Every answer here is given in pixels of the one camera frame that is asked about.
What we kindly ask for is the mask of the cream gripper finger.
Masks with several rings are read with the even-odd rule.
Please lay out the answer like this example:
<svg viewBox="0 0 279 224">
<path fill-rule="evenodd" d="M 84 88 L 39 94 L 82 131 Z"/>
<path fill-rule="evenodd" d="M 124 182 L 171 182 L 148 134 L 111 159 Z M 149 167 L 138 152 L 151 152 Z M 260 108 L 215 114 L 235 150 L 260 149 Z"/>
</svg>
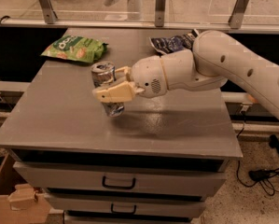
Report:
<svg viewBox="0 0 279 224">
<path fill-rule="evenodd" d="M 93 96 L 101 103 L 130 102 L 144 89 L 137 87 L 134 82 L 123 81 L 119 84 L 101 86 L 92 91 Z"/>
<path fill-rule="evenodd" d="M 131 67 L 123 66 L 115 70 L 116 81 L 131 81 Z"/>
</svg>

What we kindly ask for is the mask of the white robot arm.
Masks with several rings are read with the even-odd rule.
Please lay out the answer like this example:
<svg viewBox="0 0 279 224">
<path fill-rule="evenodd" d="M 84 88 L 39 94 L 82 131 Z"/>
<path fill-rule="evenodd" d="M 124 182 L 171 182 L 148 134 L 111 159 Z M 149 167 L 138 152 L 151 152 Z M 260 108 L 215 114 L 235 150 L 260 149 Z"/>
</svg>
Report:
<svg viewBox="0 0 279 224">
<path fill-rule="evenodd" d="M 104 104 L 130 102 L 137 95 L 154 98 L 176 89 L 208 91 L 229 80 L 279 119 L 279 65 L 219 31 L 198 34 L 191 49 L 147 57 L 115 73 L 117 80 L 92 91 Z"/>
</svg>

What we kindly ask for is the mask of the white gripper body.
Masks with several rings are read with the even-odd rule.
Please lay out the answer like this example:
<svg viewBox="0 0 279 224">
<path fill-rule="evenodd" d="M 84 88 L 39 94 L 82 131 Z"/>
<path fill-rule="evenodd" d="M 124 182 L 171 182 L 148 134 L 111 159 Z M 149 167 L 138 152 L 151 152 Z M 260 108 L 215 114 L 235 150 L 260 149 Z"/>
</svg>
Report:
<svg viewBox="0 0 279 224">
<path fill-rule="evenodd" d="M 162 96 L 167 92 L 164 70 L 159 56 L 147 57 L 132 66 L 132 80 L 142 89 L 139 94 L 146 98 Z"/>
</svg>

